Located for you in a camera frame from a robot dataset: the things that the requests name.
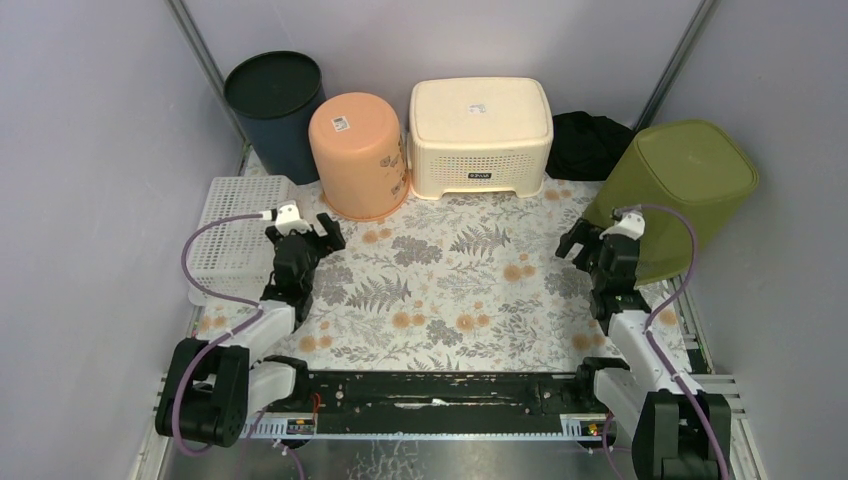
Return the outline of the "orange bucket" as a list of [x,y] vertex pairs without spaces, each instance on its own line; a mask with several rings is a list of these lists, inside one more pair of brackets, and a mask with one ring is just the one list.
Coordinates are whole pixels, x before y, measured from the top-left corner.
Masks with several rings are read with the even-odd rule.
[[330,98],[312,115],[308,136],[325,202],[338,215],[376,221],[406,199],[400,122],[381,97],[350,92]]

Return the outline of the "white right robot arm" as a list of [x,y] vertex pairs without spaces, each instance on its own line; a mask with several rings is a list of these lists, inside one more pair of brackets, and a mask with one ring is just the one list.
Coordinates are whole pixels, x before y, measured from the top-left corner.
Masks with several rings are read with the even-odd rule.
[[580,218],[560,238],[558,257],[580,248],[573,263],[591,278],[591,315],[620,352],[586,358],[573,396],[589,412],[606,406],[631,438],[637,478],[728,479],[731,408],[673,361],[653,330],[657,311],[635,287],[645,226],[636,211],[609,228]]

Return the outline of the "dark blue cylindrical bin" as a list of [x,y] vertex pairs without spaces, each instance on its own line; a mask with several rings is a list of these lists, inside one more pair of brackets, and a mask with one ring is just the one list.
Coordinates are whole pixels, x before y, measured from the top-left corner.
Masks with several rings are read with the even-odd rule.
[[309,124],[326,96],[312,58],[296,51],[251,57],[229,73],[224,97],[267,173],[297,185],[319,180]]

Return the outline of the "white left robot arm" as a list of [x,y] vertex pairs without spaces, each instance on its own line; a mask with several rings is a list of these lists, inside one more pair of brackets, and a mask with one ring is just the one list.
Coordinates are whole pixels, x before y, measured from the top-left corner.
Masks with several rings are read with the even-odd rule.
[[320,213],[316,229],[292,202],[251,217],[269,224],[268,283],[259,300],[241,301],[253,310],[247,319],[211,340],[189,337],[175,346],[156,410],[156,432],[187,456],[232,446],[248,416],[274,402],[296,411],[313,401],[307,364],[268,351],[305,322],[317,266],[346,241],[338,221]]

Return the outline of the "green ribbed waste bin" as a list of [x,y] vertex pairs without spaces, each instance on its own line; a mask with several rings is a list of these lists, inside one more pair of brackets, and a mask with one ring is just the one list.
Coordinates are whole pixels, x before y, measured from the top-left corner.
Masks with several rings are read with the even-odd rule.
[[675,121],[635,135],[583,217],[608,228],[613,210],[641,206],[647,225],[637,282],[650,284],[684,274],[692,241],[706,247],[758,183],[754,164],[723,129],[706,120]]

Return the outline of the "cream perforated plastic basket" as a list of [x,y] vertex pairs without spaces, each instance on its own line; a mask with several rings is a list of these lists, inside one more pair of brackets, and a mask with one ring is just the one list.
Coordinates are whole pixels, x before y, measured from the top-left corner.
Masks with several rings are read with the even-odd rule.
[[417,197],[512,192],[527,198],[542,190],[553,116],[538,81],[422,81],[412,89],[408,113],[407,159]]

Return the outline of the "white perforated basket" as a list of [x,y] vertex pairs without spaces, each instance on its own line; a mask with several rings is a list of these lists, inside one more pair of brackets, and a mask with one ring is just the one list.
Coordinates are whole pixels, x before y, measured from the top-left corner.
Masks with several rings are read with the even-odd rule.
[[[200,226],[232,216],[277,208],[290,197],[284,176],[216,177],[208,190]],[[261,219],[239,220],[200,235],[188,255],[197,282],[220,294],[257,301],[268,281],[273,246]]]

